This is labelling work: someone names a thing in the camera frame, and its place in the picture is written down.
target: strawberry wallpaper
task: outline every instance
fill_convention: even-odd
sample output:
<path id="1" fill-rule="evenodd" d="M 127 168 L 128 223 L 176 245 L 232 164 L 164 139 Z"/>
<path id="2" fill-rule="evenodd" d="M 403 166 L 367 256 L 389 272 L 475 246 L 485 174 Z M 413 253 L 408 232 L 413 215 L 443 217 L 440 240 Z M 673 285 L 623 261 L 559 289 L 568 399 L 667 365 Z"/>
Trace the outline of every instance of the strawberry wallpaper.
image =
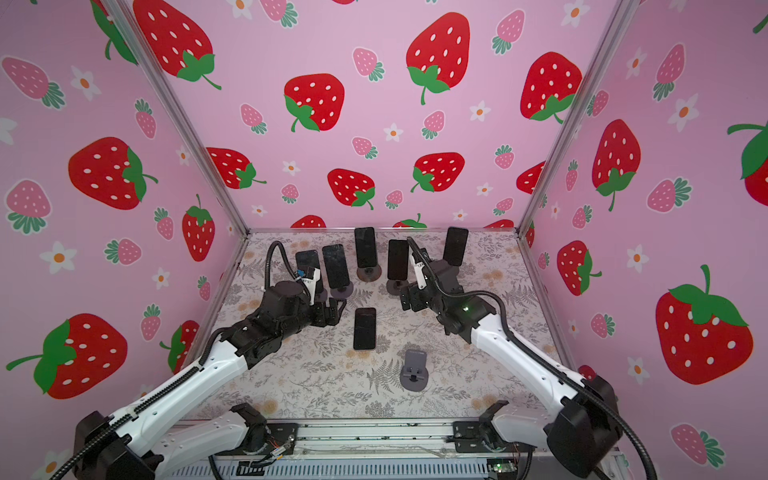
<path id="1" fill-rule="evenodd" d="M 764 476 L 766 14 L 641 2 L 528 231 L 579 371 L 660 478 Z"/>
<path id="2" fill-rule="evenodd" d="M 46 479 L 179 369 L 237 237 L 100 2 L 0 11 L 0 463 Z"/>
<path id="3" fill-rule="evenodd" d="M 133 11 L 251 228 L 511 227 L 614 4 L 134 0 Z"/>

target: smartphone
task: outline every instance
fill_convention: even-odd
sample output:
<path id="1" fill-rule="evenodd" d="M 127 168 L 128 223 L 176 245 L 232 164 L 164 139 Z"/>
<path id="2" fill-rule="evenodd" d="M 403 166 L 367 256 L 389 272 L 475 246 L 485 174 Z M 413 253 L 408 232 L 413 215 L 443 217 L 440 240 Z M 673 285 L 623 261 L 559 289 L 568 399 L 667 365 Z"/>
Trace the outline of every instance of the smartphone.
<path id="1" fill-rule="evenodd" d="M 373 350 L 376 348 L 376 309 L 358 308 L 355 310 L 355 350 Z"/>
<path id="2" fill-rule="evenodd" d="M 358 268 L 371 268 L 379 264 L 373 227 L 355 229 L 355 251 Z"/>
<path id="3" fill-rule="evenodd" d="M 408 241 L 390 240 L 386 277 L 390 280 L 408 279 Z"/>
<path id="4" fill-rule="evenodd" d="M 442 252 L 442 258 L 448 262 L 449 265 L 462 265 L 468 236 L 469 230 L 465 228 L 448 228 L 448 235 L 445 237 L 445 249 Z"/>
<path id="5" fill-rule="evenodd" d="M 346 255 L 341 243 L 325 245 L 323 247 L 323 260 L 326 263 L 328 274 L 328 288 L 342 288 L 349 285 L 349 270 L 346 266 Z"/>

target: table surface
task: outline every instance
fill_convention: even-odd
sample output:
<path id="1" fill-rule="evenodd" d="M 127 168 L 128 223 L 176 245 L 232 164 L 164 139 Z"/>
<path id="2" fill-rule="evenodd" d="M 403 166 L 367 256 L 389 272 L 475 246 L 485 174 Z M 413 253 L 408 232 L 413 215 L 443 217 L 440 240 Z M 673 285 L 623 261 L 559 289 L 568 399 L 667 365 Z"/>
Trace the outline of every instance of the table surface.
<path id="1" fill-rule="evenodd" d="M 187 418 L 211 419 L 242 402 L 273 419 L 475 417 L 499 399 L 522 406 L 539 405 L 500 363 L 461 337 L 446 336 L 431 310 L 404 312 L 399 298 L 387 293 L 387 243 L 407 235 L 432 258 L 442 256 L 445 233 L 377 232 L 384 273 L 377 281 L 364 283 L 355 274 L 351 230 L 253 233 L 214 328 L 230 326 L 259 306 L 264 256 L 273 240 L 283 242 L 294 268 L 296 252 L 317 249 L 322 259 L 323 246 L 343 244 L 353 294 L 339 325 L 307 327 L 286 339 L 280 350 L 222 386 Z M 279 251 L 275 251 L 272 264 L 273 283 L 290 279 Z M 413 280 L 412 269 L 409 274 Z M 470 232 L 458 280 L 465 291 L 496 292 L 506 303 L 509 325 L 560 361 L 512 232 Z M 369 352 L 353 349 L 355 309 L 361 307 L 376 308 L 376 350 Z M 421 392 L 410 392 L 400 385 L 407 349 L 428 354 L 429 383 Z"/>

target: black smartphone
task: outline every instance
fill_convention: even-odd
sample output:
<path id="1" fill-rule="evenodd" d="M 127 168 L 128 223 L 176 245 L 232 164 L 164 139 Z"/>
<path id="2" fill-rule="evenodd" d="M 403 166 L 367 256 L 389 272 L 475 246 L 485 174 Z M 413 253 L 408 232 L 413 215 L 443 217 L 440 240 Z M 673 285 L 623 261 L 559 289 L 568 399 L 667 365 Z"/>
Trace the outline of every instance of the black smartphone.
<path id="1" fill-rule="evenodd" d="M 317 255 L 317 250 L 305 250 L 303 252 L 296 252 L 296 268 L 300 269 L 302 266 L 312 266 L 320 269 L 320 257 Z M 321 270 L 320 280 L 315 287 L 315 294 L 322 293 L 325 290 L 323 285 L 323 273 Z"/>
<path id="2" fill-rule="evenodd" d="M 408 279 L 408 241 L 390 240 L 386 277 L 390 280 Z"/>
<path id="3" fill-rule="evenodd" d="M 355 350 L 373 350 L 376 348 L 375 308 L 358 308 L 355 310 L 355 336 L 352 345 Z"/>
<path id="4" fill-rule="evenodd" d="M 448 265 L 462 265 L 468 236 L 469 230 L 465 228 L 448 228 L 448 235 L 445 237 L 445 249 L 442 251 L 442 259 L 448 262 Z"/>
<path id="5" fill-rule="evenodd" d="M 349 285 L 349 270 L 346 266 L 346 255 L 341 243 L 325 245 L 323 260 L 328 274 L 328 288 L 342 288 Z"/>
<path id="6" fill-rule="evenodd" d="M 379 264 L 373 227 L 355 229 L 355 251 L 358 268 L 371 268 Z"/>

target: wire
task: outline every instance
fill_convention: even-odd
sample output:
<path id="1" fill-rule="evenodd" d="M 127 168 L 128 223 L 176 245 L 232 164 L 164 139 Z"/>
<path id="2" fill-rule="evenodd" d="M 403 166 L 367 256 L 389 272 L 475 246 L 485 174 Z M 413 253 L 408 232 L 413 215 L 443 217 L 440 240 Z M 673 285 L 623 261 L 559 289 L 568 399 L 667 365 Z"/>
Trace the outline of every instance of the wire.
<path id="1" fill-rule="evenodd" d="M 491 297 L 497 304 L 498 304 L 498 310 L 499 310 L 499 316 L 502 319 L 502 329 L 504 330 L 504 334 L 507 337 L 507 340 L 515 344 L 516 347 L 518 347 L 520 350 L 522 350 L 523 353 L 531 357 L 536 363 L 544 367 L 545 370 L 550 372 L 552 375 L 558 377 L 558 379 L 563 382 L 565 385 L 571 387 L 572 389 L 576 390 L 583 396 L 587 397 L 588 400 L 590 400 L 592 403 L 594 403 L 599 409 L 603 410 L 606 415 L 611 417 L 614 422 L 616 422 L 622 430 L 624 430 L 624 433 L 627 434 L 627 438 L 630 442 L 632 442 L 632 446 L 635 450 L 637 450 L 637 454 L 640 456 L 640 461 L 643 463 L 643 468 L 645 469 L 645 475 L 647 480 L 657 480 L 658 477 L 656 476 L 656 468 L 654 467 L 654 463 L 650 460 L 650 455 L 648 454 L 648 450 L 646 450 L 645 445 L 643 445 L 643 442 L 640 440 L 640 437 L 637 436 L 637 433 L 634 432 L 632 427 L 629 426 L 629 424 L 621 418 L 621 416 L 614 412 L 614 410 L 608 406 L 603 400 L 596 396 L 594 393 L 587 390 L 582 385 L 579 385 L 576 383 L 571 377 L 565 375 L 563 372 L 555 368 L 550 362 L 547 360 L 541 358 L 536 352 L 529 349 L 528 346 L 526 346 L 523 342 L 520 341 L 517 336 L 512 333 L 512 331 L 509 329 L 509 325 L 507 325 L 507 308 L 502 301 L 501 298 L 499 298 L 498 295 L 496 295 L 493 292 L 489 292 L 487 290 L 475 290 L 471 292 L 464 292 L 464 293 L 448 293 L 445 290 L 443 290 L 442 285 L 440 284 L 440 281 L 435 275 L 435 271 L 432 270 L 432 266 L 425 260 L 424 255 L 422 254 L 422 251 L 419 249 L 419 245 L 416 244 L 416 241 L 413 240 L 413 237 L 408 237 L 408 245 L 411 247 L 411 250 L 414 251 L 416 256 L 419 258 L 419 260 L 424 263 L 424 268 L 427 269 L 429 272 L 429 281 L 432 282 L 433 285 L 435 285 L 435 288 L 443 295 L 447 296 L 448 298 L 466 298 L 468 296 L 488 296 Z"/>

